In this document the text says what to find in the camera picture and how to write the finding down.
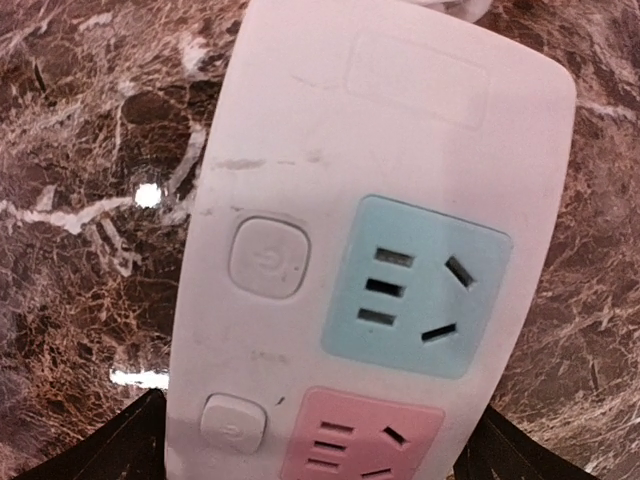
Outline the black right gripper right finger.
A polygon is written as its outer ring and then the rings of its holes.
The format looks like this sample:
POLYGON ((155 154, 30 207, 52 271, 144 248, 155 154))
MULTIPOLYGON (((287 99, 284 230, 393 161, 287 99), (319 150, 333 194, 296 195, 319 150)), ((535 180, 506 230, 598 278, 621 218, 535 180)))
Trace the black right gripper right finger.
POLYGON ((453 466, 461 480, 595 480, 488 405, 453 466))

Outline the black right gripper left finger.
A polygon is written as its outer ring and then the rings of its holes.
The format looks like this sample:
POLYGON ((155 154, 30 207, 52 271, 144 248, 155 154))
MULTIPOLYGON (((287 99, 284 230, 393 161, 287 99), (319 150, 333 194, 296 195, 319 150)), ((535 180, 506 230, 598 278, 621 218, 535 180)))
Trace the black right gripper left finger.
POLYGON ((164 393, 150 389, 89 437, 16 479, 164 479, 166 405, 164 393))

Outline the white multicolour power strip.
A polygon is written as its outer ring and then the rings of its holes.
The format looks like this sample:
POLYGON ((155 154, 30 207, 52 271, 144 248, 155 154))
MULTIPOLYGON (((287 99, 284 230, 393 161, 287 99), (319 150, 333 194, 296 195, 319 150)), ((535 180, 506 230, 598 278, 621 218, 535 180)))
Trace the white multicolour power strip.
POLYGON ((182 264, 171 479, 443 479, 550 246, 576 85, 406 1, 253 1, 182 264))

